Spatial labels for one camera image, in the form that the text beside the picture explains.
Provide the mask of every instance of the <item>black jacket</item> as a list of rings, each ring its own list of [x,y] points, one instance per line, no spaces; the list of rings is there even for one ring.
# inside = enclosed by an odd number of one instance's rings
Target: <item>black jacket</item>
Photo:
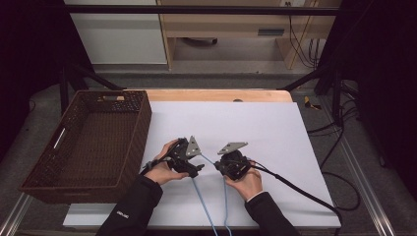
[[[147,231],[153,209],[162,197],[160,186],[149,178],[138,175],[124,198],[111,211],[98,229],[97,236],[141,236]],[[264,192],[248,203],[245,208],[259,225],[263,236],[299,235],[283,216],[269,193]]]

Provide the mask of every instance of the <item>brown woven basket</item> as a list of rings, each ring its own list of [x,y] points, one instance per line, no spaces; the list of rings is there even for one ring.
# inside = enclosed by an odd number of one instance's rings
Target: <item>brown woven basket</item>
[[[151,109],[140,91],[78,91],[20,188],[47,204],[116,203],[139,173]]]

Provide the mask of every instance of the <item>aluminum rail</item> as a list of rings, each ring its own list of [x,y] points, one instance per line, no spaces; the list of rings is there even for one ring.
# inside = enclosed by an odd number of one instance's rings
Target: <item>aluminum rail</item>
[[[89,14],[209,14],[209,15],[291,15],[339,16],[359,14],[357,10],[305,7],[242,6],[152,6],[152,5],[46,5],[46,11]]]
[[[329,119],[332,121],[330,104],[328,99],[319,96],[320,104],[323,106],[325,113]],[[346,161],[346,164],[352,174],[353,180],[361,193],[361,197],[365,206],[368,209],[368,213],[371,215],[372,220],[374,221],[375,227],[377,228],[381,236],[394,236],[395,232],[387,218],[387,215],[375,194],[371,183],[366,177],[364,171],[362,170],[355,154],[353,153],[352,148],[349,145],[349,142],[345,137],[341,138],[341,150],[343,157]]]
[[[0,236],[13,236],[19,228],[33,197],[21,194],[7,219],[0,226]]]

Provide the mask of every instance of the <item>black stand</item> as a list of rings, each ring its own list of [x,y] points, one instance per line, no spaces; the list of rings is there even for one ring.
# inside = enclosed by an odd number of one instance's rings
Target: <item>black stand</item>
[[[342,85],[342,75],[340,74],[340,64],[341,60],[344,58],[344,55],[348,53],[349,44],[352,44],[354,41],[353,35],[356,30],[360,27],[360,24],[364,17],[366,16],[368,10],[372,7],[374,0],[370,0],[369,4],[362,11],[358,20],[350,28],[349,32],[343,38],[343,40],[337,45],[334,52],[327,59],[325,64],[321,63],[319,68],[310,74],[304,76],[298,81],[278,89],[284,89],[287,91],[292,91],[302,86],[303,84],[309,82],[310,80],[320,78],[315,87],[315,93],[317,95],[323,95],[328,92],[331,86],[333,86],[333,95],[332,95],[332,117],[336,125],[341,125],[342,117],[340,116],[340,94],[341,94],[341,85]]]

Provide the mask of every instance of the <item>floor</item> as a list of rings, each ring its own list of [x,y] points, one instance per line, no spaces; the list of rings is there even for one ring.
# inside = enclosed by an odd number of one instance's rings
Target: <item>floor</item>
[[[300,64],[294,70],[286,70],[273,39],[220,38],[216,45],[185,39],[178,42],[174,67],[171,71],[161,70],[160,67],[147,67],[138,72],[127,67],[127,69],[123,68],[125,71],[120,72],[117,67],[111,70],[101,67],[100,73],[109,81],[128,88],[277,89],[311,71]],[[92,81],[88,83],[94,89],[102,89],[100,85]],[[331,122],[326,110],[330,100],[327,96],[315,96],[312,92],[314,84],[315,81],[306,83],[291,92],[294,101],[300,107],[307,130],[320,128]],[[0,222],[8,219],[9,213],[21,195],[18,191],[19,186],[59,123],[58,94],[58,87],[54,86],[33,96],[30,102],[32,112],[0,164]],[[304,102],[306,96],[310,98],[311,104],[320,105],[322,109],[306,107]],[[349,99],[346,95],[342,96],[343,102]],[[347,102],[345,111],[351,107],[354,107],[354,103]],[[341,142],[335,148],[324,171],[337,173],[355,183],[355,173],[352,173],[348,158],[346,158],[346,144],[348,144],[348,149],[359,162],[375,197],[380,202],[379,206],[387,217],[388,226],[390,226],[388,230],[393,230],[394,233],[382,232],[381,227],[376,225],[378,221],[373,218],[375,209],[366,204],[366,199],[364,201],[366,196],[363,195],[362,203],[356,210],[341,211],[343,227],[340,235],[417,235],[416,202],[408,194],[395,171],[380,166],[378,151],[362,126],[360,116],[356,113],[351,113],[351,115],[345,122],[343,133],[343,140],[346,143]],[[311,143],[319,163],[325,159],[335,143],[336,133],[340,134],[340,131],[337,132],[337,127],[331,127],[311,136]],[[330,194],[338,206],[354,207],[356,196],[349,185],[331,176],[325,176],[325,179]],[[72,229],[62,227],[62,220],[67,209],[68,206],[48,206],[36,199],[31,200],[25,217],[21,219],[18,234],[64,235],[62,231],[71,233]],[[150,232],[149,235],[163,235],[163,232],[152,233],[154,232]],[[332,235],[332,231],[328,230],[303,229],[302,233],[303,235]],[[83,234],[72,232],[70,235]]]

